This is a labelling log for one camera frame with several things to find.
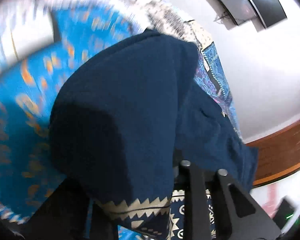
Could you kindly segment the brown wooden door frame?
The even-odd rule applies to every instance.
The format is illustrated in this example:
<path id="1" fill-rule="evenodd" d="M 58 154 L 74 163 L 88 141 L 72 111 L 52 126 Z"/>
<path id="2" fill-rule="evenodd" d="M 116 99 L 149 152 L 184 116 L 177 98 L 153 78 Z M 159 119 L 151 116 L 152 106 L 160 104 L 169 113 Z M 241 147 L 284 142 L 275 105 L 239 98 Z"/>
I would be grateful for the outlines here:
<path id="1" fill-rule="evenodd" d="M 247 145 L 258 148 L 254 187 L 273 183 L 300 170 L 300 120 Z"/>

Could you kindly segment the navy patterned hoodie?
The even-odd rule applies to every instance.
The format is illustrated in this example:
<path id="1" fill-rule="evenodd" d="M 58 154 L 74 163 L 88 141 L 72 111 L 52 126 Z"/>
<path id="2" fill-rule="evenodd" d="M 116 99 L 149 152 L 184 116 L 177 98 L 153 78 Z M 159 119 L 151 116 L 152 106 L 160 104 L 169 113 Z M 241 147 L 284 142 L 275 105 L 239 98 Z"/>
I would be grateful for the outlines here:
<path id="1" fill-rule="evenodd" d="M 192 42 L 146 30 L 92 57 L 72 74 L 52 107 L 51 161 L 85 186 L 124 227 L 166 239 L 173 156 L 212 172 L 226 169 L 250 190 L 257 150 L 195 82 Z"/>

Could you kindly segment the blue patchwork bedspread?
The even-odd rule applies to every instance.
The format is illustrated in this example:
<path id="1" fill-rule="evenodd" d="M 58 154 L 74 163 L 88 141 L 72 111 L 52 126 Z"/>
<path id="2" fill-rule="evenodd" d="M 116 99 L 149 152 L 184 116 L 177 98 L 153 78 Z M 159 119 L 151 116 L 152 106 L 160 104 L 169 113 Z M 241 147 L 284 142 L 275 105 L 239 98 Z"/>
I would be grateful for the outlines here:
<path id="1" fill-rule="evenodd" d="M 234 128 L 229 88 L 214 43 L 194 21 L 181 20 L 162 3 L 146 5 L 145 13 L 150 23 L 140 27 L 105 0 L 1 3 L 0 239 L 13 237 L 6 223 L 18 231 L 68 178 L 54 167 L 49 144 L 50 115 L 62 86 L 89 59 L 127 38 L 152 30 L 194 43 L 199 52 L 194 80 Z M 174 154 L 173 172 L 183 159 Z M 180 225 L 174 202 L 173 192 L 170 207 L 178 217 L 177 229 L 166 239 Z M 117 229 L 124 226 L 109 218 L 118 239 Z M 143 233 L 159 239 L 129 230 L 135 237 Z"/>

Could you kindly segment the wall-mounted dark television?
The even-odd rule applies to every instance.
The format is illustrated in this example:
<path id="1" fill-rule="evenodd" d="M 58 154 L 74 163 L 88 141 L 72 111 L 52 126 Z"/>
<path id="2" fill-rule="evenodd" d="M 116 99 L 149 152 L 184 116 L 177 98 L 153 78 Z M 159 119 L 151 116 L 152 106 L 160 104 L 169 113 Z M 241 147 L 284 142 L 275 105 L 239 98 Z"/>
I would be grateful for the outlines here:
<path id="1" fill-rule="evenodd" d="M 269 28 L 287 18 L 279 0 L 217 0 L 235 25 L 259 19 Z"/>

